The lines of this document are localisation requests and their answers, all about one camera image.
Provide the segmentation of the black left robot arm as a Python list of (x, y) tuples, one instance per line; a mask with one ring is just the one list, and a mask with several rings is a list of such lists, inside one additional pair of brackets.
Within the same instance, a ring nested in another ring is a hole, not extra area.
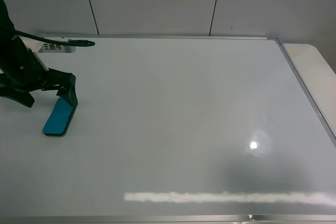
[(1, 97), (32, 107), (32, 91), (56, 90), (71, 107), (78, 104), (72, 73), (47, 68), (27, 48), (9, 18), (5, 2), (1, 0)]

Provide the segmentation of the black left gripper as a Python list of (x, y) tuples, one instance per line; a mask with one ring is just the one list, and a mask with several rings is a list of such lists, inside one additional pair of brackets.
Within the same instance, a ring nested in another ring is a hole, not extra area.
[(1, 97), (28, 108), (35, 102), (29, 92), (56, 90), (71, 107), (78, 105), (76, 77), (46, 67), (17, 35), (1, 37)]

